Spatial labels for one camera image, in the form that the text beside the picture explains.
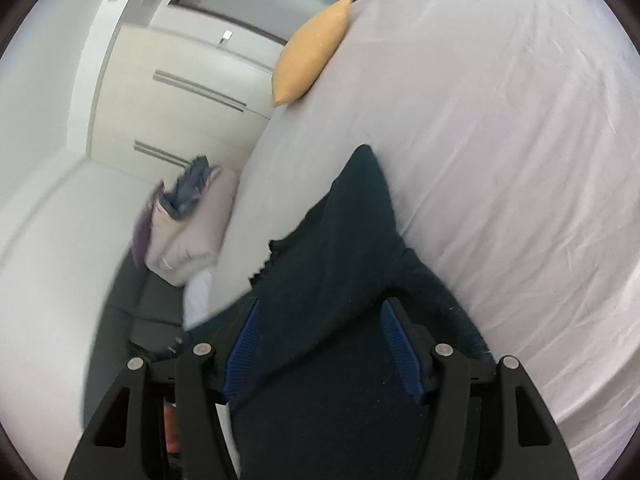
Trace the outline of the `person's right hand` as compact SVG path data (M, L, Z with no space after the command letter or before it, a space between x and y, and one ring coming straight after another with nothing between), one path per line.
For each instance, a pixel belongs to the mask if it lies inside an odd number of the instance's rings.
M164 402L164 427L167 452L169 454L179 454L180 440L178 413L177 409L168 402Z

